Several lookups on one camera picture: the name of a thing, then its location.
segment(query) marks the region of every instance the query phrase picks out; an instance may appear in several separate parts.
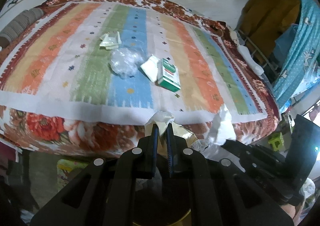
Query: green stripe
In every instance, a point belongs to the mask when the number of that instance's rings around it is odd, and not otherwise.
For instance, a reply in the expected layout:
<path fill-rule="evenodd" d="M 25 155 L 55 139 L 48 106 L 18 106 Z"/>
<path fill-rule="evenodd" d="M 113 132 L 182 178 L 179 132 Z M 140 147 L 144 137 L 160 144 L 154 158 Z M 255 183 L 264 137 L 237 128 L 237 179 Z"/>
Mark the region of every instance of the green stripe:
<path fill-rule="evenodd" d="M 111 31 L 122 33 L 130 7 L 116 5 L 113 12 L 105 19 L 100 34 L 89 45 L 89 51 L 82 60 L 81 66 L 71 87 L 71 100 L 94 105 L 105 105 L 111 81 L 110 50 L 100 49 L 99 37 Z"/>
<path fill-rule="evenodd" d="M 228 68 L 224 64 L 221 55 L 217 52 L 213 45 L 207 40 L 201 30 L 194 28 L 193 29 L 196 35 L 199 37 L 204 49 L 207 53 L 212 57 L 213 61 L 215 62 L 216 68 L 221 75 L 223 81 L 227 84 L 231 97 L 235 103 L 238 113 L 244 114 L 249 113 L 247 104 L 237 86 L 237 84 L 233 81 L 233 78 L 228 71 Z"/>

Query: bedspread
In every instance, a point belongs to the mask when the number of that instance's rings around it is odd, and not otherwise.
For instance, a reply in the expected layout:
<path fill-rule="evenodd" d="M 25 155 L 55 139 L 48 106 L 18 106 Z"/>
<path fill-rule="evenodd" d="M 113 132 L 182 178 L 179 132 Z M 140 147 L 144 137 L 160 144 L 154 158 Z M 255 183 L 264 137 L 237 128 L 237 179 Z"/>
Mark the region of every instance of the bedspread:
<path fill-rule="evenodd" d="M 273 98 L 225 23 L 166 0 L 48 0 L 41 8 L 46 16 L 1 53 L 4 140 L 67 155 L 119 156 L 137 145 L 155 110 L 172 112 L 204 138 L 223 103 L 243 143 L 277 126 Z M 156 86 L 140 72 L 127 80 L 114 75 L 98 46 L 112 30 L 121 33 L 122 47 L 178 66 L 181 90 Z"/>

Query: blue polka dot fabric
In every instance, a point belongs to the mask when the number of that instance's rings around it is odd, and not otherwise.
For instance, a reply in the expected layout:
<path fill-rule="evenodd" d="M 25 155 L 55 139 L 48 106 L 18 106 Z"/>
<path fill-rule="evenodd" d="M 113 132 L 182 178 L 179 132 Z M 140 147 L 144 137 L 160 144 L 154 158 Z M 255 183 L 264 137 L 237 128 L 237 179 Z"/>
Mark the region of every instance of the blue polka dot fabric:
<path fill-rule="evenodd" d="M 301 0 L 299 27 L 273 87 L 279 108 L 319 82 L 319 51 L 320 9 L 313 0 Z"/>

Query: blue cloth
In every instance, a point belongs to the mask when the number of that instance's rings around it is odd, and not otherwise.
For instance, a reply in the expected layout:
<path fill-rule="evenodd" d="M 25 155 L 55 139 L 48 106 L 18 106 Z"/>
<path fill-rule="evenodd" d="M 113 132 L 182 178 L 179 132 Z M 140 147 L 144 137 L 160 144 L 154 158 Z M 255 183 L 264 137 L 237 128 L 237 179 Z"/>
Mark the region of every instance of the blue cloth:
<path fill-rule="evenodd" d="M 320 9 L 313 0 L 301 0 L 300 22 L 276 80 L 274 95 L 278 106 L 314 86 L 320 79 L 316 58 L 320 52 Z"/>
<path fill-rule="evenodd" d="M 292 103 L 291 99 L 287 100 L 285 104 L 279 109 L 279 112 L 284 113 L 290 107 L 291 103 Z"/>
<path fill-rule="evenodd" d="M 299 25 L 292 24 L 278 39 L 276 39 L 276 46 L 273 49 L 273 55 L 278 60 L 279 67 L 282 67 L 287 55 L 291 48 L 291 45 L 296 37 L 297 29 Z"/>

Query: yellow cloth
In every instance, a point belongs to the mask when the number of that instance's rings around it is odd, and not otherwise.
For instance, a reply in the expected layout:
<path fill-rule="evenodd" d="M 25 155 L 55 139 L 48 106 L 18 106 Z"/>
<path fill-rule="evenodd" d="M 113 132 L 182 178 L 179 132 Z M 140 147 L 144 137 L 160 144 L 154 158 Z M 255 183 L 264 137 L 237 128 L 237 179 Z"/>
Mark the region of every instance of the yellow cloth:
<path fill-rule="evenodd" d="M 249 0 L 243 9 L 240 30 L 268 58 L 275 47 L 275 40 L 295 23 L 300 11 L 300 0 Z M 246 46 L 253 52 L 250 44 Z M 255 54 L 264 63 L 264 59 Z"/>

